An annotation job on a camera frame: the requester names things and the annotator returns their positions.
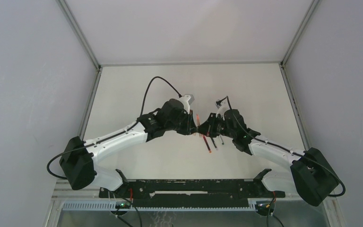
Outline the orange pen with cap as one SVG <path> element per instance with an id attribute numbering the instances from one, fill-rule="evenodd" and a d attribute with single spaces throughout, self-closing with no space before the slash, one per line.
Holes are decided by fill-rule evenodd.
<path id="1" fill-rule="evenodd" d="M 199 115 L 196 114 L 196 126 L 197 126 L 197 135 L 201 138 L 202 135 L 200 133 L 198 133 L 198 127 L 200 126 L 200 121 L 199 121 Z"/>

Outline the white green-tipped pen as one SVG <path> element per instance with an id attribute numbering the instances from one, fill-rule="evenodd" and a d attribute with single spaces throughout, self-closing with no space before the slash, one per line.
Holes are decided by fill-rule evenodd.
<path id="1" fill-rule="evenodd" d="M 219 139 L 221 141 L 221 144 L 224 145 L 225 143 L 224 143 L 223 137 L 221 135 L 219 135 Z"/>

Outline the black pen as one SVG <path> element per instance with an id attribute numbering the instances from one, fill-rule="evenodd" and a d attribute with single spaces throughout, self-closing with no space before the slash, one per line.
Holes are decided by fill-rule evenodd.
<path id="1" fill-rule="evenodd" d="M 211 142 L 212 142 L 212 144 L 213 144 L 213 146 L 214 146 L 215 150 L 218 150 L 218 146 L 217 146 L 217 144 L 216 144 L 216 142 L 215 142 L 215 139 L 214 139 L 214 138 L 212 138 L 212 137 L 210 137 L 210 139 L 211 139 Z"/>

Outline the red pen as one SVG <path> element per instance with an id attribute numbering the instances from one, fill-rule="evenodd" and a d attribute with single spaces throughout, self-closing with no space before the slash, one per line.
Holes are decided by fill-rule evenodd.
<path id="1" fill-rule="evenodd" d="M 207 141 L 206 136 L 205 136 L 205 135 L 203 135 L 203 136 L 202 136 L 202 138 L 203 138 L 203 140 L 204 140 L 204 143 L 205 143 L 205 145 L 206 145 L 206 147 L 207 147 L 208 152 L 209 152 L 209 153 L 212 153 L 212 150 L 211 150 L 211 148 L 210 148 L 210 146 L 209 146 L 209 143 L 208 143 L 208 141 Z"/>

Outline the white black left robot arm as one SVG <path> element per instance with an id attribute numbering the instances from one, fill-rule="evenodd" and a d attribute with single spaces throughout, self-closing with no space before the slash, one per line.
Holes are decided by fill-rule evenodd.
<path id="1" fill-rule="evenodd" d="M 161 108 L 141 115 L 132 124 L 107 135 L 83 141 L 79 136 L 69 140 L 60 158 L 60 166 L 73 190 L 90 185 L 110 190 L 117 197 L 129 191 L 124 174 L 100 167 L 101 161 L 128 147 L 162 137 L 167 131 L 181 135 L 198 132 L 190 105 L 192 95 L 166 101 Z"/>

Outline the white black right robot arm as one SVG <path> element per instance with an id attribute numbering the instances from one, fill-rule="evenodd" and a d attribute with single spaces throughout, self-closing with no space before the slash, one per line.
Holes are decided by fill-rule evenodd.
<path id="1" fill-rule="evenodd" d="M 236 109 L 227 110 L 223 117 L 211 113 L 198 127 L 198 132 L 211 138 L 229 137 L 240 152 L 266 159 L 285 169 L 285 172 L 266 172 L 254 184 L 258 196 L 266 197 L 272 191 L 297 194 L 312 206 L 319 206 L 327 197 L 338 196 L 333 191 L 342 182 L 320 150 L 278 145 L 248 128 Z"/>

